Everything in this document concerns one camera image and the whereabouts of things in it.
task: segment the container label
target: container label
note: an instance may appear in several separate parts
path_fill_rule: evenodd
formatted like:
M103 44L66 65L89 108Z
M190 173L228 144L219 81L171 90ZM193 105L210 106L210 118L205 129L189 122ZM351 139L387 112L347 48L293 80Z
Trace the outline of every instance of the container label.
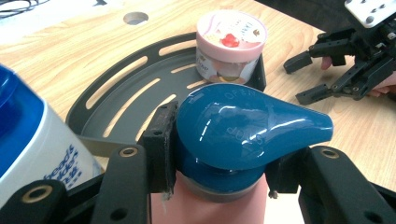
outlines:
M70 145L64 159L49 175L44 175L44 179L62 181L67 189L71 189L82 175L82 170L78 167L78 155L78 150Z
M211 82L245 84L250 80L259 60L245 63L225 63L204 55L199 49L197 49L196 54L198 73Z
M241 12L221 11L208 18L205 24L202 36L220 47L252 49L266 37L262 24Z

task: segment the pink container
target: pink container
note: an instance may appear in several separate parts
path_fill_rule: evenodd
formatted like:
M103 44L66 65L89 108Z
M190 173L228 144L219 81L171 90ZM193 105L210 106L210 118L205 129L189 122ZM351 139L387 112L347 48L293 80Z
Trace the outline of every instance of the pink container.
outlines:
M205 14L197 23L197 70L211 82L245 84L266 38L265 26L245 12L218 10Z

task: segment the wooden table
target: wooden table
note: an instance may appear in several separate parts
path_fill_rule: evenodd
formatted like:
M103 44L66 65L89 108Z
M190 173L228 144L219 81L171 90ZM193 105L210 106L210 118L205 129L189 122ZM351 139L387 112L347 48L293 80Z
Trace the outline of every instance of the wooden table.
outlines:
M94 7L89 13L0 46L0 63L14 69L65 119L78 96L112 64L164 38L194 32L203 14L222 8L246 11L266 25L264 92L269 95L298 104L296 93L330 84L347 70L343 66L321 71L320 60L314 60L287 75L283 63L307 50L320 30L251 0L135 0L125 1L123 7ZM148 14L148 21L126 24L124 15L134 11ZM387 97L329 98L307 107L333 120L333 139L322 145L343 150L370 181L396 190L395 102Z

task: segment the white container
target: white container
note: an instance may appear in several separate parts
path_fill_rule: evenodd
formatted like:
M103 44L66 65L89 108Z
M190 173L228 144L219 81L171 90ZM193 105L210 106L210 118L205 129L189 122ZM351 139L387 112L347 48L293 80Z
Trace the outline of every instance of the white container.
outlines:
M101 167L52 108L0 65L0 207L21 187L57 179L71 189Z
M196 67L210 82L245 84L267 38L265 26L247 13L218 10L197 23Z

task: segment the blue bottle cap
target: blue bottle cap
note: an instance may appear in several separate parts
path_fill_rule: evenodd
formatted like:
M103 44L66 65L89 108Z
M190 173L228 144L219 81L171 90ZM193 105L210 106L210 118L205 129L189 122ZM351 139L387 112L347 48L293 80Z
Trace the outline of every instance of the blue bottle cap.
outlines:
M0 177L29 144L43 111L44 103L0 64Z

